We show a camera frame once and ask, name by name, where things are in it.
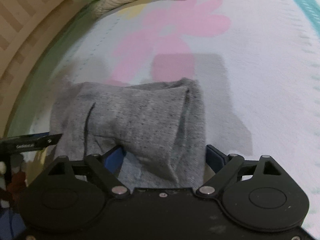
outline gray fabric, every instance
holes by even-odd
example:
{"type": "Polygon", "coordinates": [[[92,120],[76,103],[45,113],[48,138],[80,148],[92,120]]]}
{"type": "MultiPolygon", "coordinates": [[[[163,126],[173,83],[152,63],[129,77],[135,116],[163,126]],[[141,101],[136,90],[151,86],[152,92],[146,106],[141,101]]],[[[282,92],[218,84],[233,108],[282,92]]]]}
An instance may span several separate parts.
{"type": "Polygon", "coordinates": [[[50,131],[63,133],[54,158],[82,160],[122,145],[129,153],[118,178],[131,190],[203,182],[204,105],[193,80],[131,87],[69,84],[53,106],[50,131]]]}

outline cable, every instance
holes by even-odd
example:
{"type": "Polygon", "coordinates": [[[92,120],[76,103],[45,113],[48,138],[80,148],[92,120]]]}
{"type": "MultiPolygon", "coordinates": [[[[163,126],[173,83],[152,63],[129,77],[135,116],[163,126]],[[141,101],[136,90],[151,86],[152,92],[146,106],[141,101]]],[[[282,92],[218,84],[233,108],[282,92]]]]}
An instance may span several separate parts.
{"type": "Polygon", "coordinates": [[[13,218],[13,216],[11,215],[11,208],[9,208],[9,226],[10,226],[11,238],[13,240],[14,239],[14,232],[13,232],[13,228],[12,228],[12,218],[13,218]]]}

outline bed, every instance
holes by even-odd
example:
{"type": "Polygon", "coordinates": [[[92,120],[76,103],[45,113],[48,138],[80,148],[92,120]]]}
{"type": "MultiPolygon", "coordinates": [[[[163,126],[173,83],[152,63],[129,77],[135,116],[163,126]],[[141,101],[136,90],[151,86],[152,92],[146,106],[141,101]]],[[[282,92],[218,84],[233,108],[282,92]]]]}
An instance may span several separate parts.
{"type": "Polygon", "coordinates": [[[320,0],[138,0],[98,20],[69,3],[72,14],[23,75],[4,72],[12,82],[1,87],[2,134],[47,132],[63,78],[119,86],[197,79],[207,143],[248,159],[273,156],[307,193],[303,227],[320,239],[320,0]]]}

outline teal stripe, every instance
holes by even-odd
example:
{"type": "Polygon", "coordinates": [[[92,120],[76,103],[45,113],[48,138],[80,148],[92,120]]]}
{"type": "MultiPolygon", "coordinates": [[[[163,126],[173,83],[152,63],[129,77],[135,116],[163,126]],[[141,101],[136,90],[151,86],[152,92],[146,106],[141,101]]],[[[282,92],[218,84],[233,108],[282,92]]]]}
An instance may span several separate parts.
{"type": "Polygon", "coordinates": [[[294,0],[316,30],[320,39],[320,6],[315,0],[294,0]]]}

